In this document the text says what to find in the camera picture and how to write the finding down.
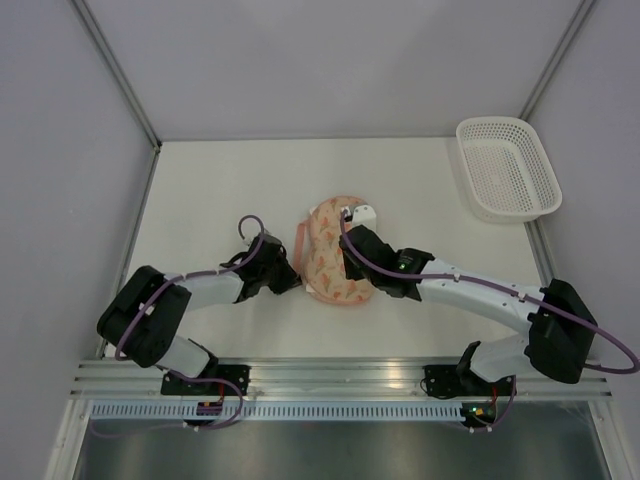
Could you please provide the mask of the floral mesh laundry bag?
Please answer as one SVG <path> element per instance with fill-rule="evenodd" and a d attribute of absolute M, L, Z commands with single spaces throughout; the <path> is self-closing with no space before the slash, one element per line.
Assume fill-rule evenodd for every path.
<path fill-rule="evenodd" d="M 376 228 L 376 213 L 364 199 L 341 195 L 331 197 L 309 210 L 296 232 L 293 268 L 301 276 L 305 291 L 315 300 L 337 306 L 356 306 L 366 303 L 374 293 L 367 280 L 349 280 L 339 246 L 340 218 L 343 209 L 365 206 L 373 216 L 372 230 Z"/>

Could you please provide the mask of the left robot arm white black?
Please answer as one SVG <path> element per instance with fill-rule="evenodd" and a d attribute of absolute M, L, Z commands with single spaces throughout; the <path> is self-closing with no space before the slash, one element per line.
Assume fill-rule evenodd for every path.
<path fill-rule="evenodd" d="M 149 265 L 138 268 L 99 317 L 97 333 L 116 348 L 117 358 L 176 372 L 195 395 L 206 396 L 218 384 L 217 358 L 178 335 L 185 314 L 242 303 L 264 288 L 281 295 L 301 285 L 281 241 L 260 234 L 218 271 L 169 275 Z"/>

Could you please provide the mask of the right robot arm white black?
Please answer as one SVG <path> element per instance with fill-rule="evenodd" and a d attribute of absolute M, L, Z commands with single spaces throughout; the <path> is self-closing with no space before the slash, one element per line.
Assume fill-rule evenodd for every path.
<path fill-rule="evenodd" d="M 474 276 L 428 252 L 395 250 L 363 225 L 341 234 L 339 245 L 350 280 L 366 280 L 393 298 L 453 306 L 512 330 L 502 340 L 466 347 L 451 367 L 459 392 L 486 393 L 530 372 L 569 385 L 581 379 L 596 321 L 569 283 L 521 286 Z"/>

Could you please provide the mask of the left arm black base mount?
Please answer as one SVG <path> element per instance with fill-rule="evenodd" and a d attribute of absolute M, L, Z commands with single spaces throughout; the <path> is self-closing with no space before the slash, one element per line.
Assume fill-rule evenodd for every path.
<path fill-rule="evenodd" d="M 251 367 L 245 364 L 217 364 L 207 366 L 193 379 L 168 372 L 161 384 L 164 396 L 237 397 L 247 393 Z"/>

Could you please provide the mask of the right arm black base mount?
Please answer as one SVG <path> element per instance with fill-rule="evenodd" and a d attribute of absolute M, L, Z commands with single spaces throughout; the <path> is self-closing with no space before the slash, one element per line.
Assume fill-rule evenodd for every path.
<path fill-rule="evenodd" d="M 455 365 L 425 365 L 420 386 L 423 392 L 438 400 L 483 394 L 483 388 L 469 377 L 458 374 Z"/>

